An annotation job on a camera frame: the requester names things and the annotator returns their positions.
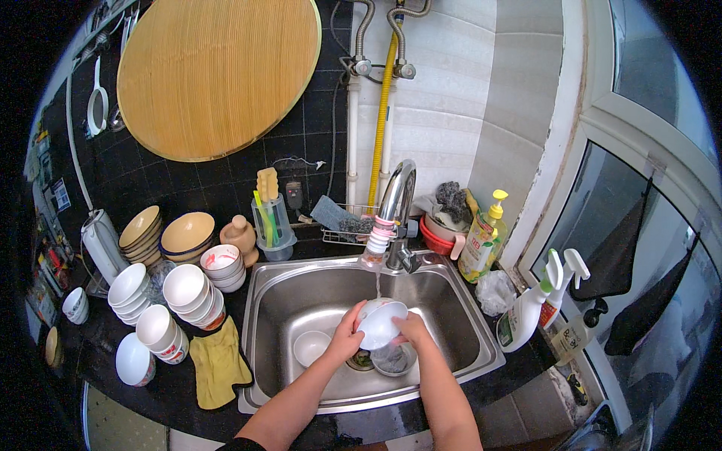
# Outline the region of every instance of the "yellow gas hose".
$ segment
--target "yellow gas hose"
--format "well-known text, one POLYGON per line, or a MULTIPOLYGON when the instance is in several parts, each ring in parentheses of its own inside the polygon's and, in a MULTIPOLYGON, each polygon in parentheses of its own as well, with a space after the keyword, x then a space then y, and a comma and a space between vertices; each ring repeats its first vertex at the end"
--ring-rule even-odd
POLYGON ((396 33, 391 33, 391 44, 388 45, 386 54, 386 67, 383 70, 383 83, 381 85, 381 99, 378 103, 378 119, 376 120, 376 141, 373 145, 373 163, 371 164, 371 185, 368 189, 368 206, 374 206, 376 202, 376 188, 378 187, 378 171, 381 168, 381 151, 383 149, 383 131, 386 127, 386 110, 388 109, 388 90, 391 87, 391 75, 393 74, 393 63, 396 60, 396 48, 399 40, 396 33))

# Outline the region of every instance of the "white spray bottle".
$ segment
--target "white spray bottle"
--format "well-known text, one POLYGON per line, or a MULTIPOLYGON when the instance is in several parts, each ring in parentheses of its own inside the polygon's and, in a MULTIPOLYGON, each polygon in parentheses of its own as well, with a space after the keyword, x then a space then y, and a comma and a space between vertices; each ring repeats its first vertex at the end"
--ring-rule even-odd
POLYGON ((534 288, 526 290, 516 298, 497 323, 496 335, 502 351, 514 352, 529 341, 539 322, 542 304, 551 292, 562 286, 563 272, 557 251, 549 249, 544 278, 534 288))
POLYGON ((584 260, 582 259, 579 252, 576 249, 567 249, 564 251, 564 277, 562 280, 562 286, 559 289, 554 290, 548 297, 547 301, 541 306, 541 314, 539 315, 539 325, 545 330, 552 325, 554 320, 559 315, 559 310, 562 308, 562 299, 564 298, 564 292, 567 291, 569 282, 574 277, 574 287, 579 289, 579 282, 581 279, 589 279, 591 273, 586 267, 584 260))

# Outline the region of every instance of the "hand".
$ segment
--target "hand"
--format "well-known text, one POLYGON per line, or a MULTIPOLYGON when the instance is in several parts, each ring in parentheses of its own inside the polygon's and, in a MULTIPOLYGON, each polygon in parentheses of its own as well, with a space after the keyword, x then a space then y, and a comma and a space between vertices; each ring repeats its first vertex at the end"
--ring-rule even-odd
POLYGON ((394 338, 392 343, 405 343, 410 342, 411 345, 416 348, 417 344, 425 338, 431 338, 429 330, 426 329, 424 320, 421 316, 416 313, 409 312, 406 319, 393 317, 391 318, 396 327, 401 329, 401 335, 394 338))
POLYGON ((334 331, 334 337, 331 339, 329 347, 323 353, 322 357, 329 358, 336 366, 340 367, 341 364, 356 354, 359 346, 361 346, 364 333, 362 331, 354 333, 354 330, 356 330, 354 323, 359 315, 359 310, 364 304, 366 304, 365 299, 346 312, 341 319, 341 323, 336 327, 336 331, 334 331))

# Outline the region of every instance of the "black sleeve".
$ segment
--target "black sleeve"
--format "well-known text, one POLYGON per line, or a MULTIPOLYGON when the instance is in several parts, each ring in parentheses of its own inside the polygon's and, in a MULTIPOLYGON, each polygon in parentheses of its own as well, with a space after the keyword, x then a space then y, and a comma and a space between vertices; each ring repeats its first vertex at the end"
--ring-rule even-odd
POLYGON ((266 449, 251 439, 236 437, 216 451, 266 451, 266 449))

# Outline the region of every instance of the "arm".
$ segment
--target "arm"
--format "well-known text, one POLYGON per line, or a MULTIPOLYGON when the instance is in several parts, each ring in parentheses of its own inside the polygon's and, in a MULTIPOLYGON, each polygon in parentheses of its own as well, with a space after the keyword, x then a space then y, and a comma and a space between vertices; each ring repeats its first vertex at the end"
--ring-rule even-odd
POLYGON ((481 450, 482 442, 469 402, 426 329, 424 320, 409 312, 406 320, 394 318, 393 321, 419 354, 421 400, 435 449, 481 450))
POLYGON ((353 322, 366 301, 346 312, 326 352, 298 379, 265 403, 236 437, 251 439, 267 451, 287 450, 318 411, 318 402, 336 370, 358 351, 364 333, 353 333, 353 322))

